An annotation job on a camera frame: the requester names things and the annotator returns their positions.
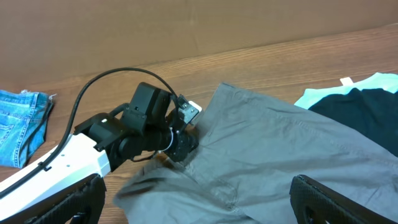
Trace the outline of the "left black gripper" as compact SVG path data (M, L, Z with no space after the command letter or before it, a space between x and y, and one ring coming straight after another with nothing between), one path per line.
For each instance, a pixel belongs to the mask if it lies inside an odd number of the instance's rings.
M198 147L199 133L195 126L185 124L179 114L172 110L167 116L169 129L166 132L166 144L157 153L166 154L172 161L181 162Z

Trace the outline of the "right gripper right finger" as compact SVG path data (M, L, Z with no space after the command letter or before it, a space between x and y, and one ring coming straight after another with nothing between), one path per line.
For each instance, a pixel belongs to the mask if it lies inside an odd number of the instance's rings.
M298 224L397 224L306 175L292 179L289 194Z

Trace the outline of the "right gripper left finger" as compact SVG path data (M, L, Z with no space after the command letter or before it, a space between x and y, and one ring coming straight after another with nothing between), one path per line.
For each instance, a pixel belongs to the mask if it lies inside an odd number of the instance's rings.
M104 207L106 186L91 174L54 195L1 221L1 224L97 224Z

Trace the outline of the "grey cotton shorts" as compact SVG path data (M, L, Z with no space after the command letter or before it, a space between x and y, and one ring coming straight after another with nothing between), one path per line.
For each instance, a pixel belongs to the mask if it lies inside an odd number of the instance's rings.
M397 220L397 158L332 119L220 84L182 162L150 161L115 196L129 223L295 223L307 175Z

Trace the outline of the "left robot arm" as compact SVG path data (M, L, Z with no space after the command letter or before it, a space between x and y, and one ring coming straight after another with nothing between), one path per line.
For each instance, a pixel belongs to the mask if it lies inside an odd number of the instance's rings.
M129 103L76 126L61 149L53 149L1 183L5 190L30 171L27 182L1 195L2 223L97 223L106 197L104 177L141 154L165 153L182 161L198 146L191 132L202 109L140 83Z

